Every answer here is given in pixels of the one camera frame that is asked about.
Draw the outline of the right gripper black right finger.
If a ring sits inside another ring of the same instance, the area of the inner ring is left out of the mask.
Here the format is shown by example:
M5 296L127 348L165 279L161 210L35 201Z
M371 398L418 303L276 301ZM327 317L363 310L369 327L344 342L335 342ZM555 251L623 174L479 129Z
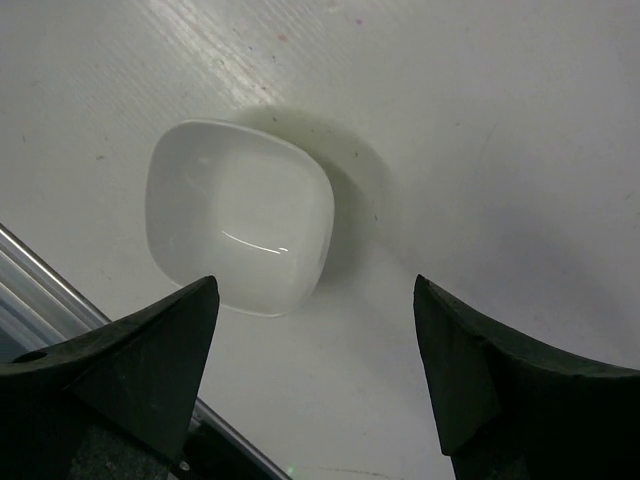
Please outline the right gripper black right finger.
M635 479L639 373L508 327L424 277L413 311L440 448L459 479Z

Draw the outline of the white square bowl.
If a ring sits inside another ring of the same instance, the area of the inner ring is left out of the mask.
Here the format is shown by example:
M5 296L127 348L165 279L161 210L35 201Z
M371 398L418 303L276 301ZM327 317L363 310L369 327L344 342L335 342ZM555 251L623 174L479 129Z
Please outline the white square bowl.
M150 254L175 284L212 275L228 309L285 315L311 295L334 225L328 176L299 147L236 123L188 120L156 143Z

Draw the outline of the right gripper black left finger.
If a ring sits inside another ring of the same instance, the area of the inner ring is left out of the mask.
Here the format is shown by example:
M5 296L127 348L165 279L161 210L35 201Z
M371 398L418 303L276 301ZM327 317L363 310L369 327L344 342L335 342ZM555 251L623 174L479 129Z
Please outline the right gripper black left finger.
M165 479L219 311L205 276L120 320L1 365L4 479Z

